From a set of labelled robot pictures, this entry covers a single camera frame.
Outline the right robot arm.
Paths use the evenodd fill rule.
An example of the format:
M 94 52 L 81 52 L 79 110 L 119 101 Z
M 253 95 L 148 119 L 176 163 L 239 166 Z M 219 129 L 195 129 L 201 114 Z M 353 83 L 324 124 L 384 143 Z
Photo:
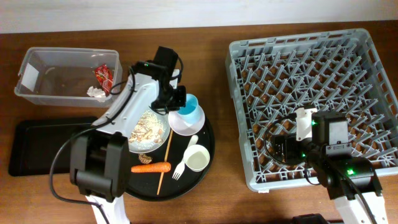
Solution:
M 300 108 L 294 134 L 271 137 L 268 155 L 286 166 L 305 163 L 317 173 L 344 223 L 387 223 L 385 200 L 376 171 L 367 158 L 351 154 L 343 113 Z

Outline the small white cup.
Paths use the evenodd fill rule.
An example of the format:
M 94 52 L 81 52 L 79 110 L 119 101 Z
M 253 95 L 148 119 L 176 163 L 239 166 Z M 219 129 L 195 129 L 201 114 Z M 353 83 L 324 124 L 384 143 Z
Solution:
M 195 144 L 185 150 L 183 161 L 192 171 L 200 172 L 210 163 L 210 153 L 204 146 Z

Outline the pink saucer plate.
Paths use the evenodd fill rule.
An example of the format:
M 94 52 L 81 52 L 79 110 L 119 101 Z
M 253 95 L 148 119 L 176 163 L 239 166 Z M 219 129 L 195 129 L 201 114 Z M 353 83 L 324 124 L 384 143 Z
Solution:
M 181 136 L 191 136 L 199 132 L 205 124 L 205 113 L 200 105 L 194 111 L 195 122 L 186 122 L 176 111 L 171 111 L 168 115 L 170 128 Z

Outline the red snack wrapper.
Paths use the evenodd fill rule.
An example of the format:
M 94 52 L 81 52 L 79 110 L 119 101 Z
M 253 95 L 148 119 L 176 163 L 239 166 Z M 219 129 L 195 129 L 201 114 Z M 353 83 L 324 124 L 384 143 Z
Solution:
M 113 75 L 111 70 L 106 64 L 102 64 L 94 70 L 94 74 L 103 91 L 108 95 L 113 86 Z

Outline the light blue cup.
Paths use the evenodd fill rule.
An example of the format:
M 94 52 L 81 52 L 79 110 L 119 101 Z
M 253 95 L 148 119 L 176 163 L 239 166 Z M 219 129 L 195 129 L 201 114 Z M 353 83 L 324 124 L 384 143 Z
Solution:
M 187 93 L 185 106 L 181 107 L 177 113 L 186 123 L 193 124 L 198 122 L 201 115 L 196 96 Z

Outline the white plastic fork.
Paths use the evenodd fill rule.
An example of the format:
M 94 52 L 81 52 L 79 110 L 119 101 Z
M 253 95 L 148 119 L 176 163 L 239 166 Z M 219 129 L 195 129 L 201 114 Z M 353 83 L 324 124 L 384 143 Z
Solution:
M 193 135 L 193 136 L 190 138 L 190 140 L 189 140 L 187 149 L 188 149 L 190 146 L 196 144 L 197 141 L 198 141 L 198 136 L 197 136 L 197 135 Z M 185 170 L 185 161 L 184 161 L 184 159 L 182 159 L 182 160 L 180 161 L 180 163 L 176 166 L 176 168 L 175 168 L 175 170 L 174 170 L 174 173 L 173 173 L 173 175 L 172 175 L 172 178 L 173 178 L 174 180 L 178 180 L 178 179 L 181 177 L 181 175 L 183 174 L 184 170 Z

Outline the white tissue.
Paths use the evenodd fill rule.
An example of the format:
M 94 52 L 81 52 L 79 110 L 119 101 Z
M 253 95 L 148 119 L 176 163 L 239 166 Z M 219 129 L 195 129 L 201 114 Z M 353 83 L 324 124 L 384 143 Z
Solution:
M 100 88 L 95 88 L 93 86 L 89 87 L 86 94 L 89 97 L 95 98 L 97 101 L 103 103 L 106 101 L 106 93 Z

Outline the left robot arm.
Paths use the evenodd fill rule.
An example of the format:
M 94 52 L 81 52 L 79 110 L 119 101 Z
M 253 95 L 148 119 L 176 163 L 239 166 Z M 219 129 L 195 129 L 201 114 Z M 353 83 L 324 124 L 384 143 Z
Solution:
M 175 71 L 178 54 L 159 47 L 154 59 L 130 67 L 124 90 L 89 130 L 71 140 L 70 180 L 86 196 L 97 223 L 129 223 L 123 194 L 131 175 L 128 139 L 147 110 L 167 114 L 185 106 Z

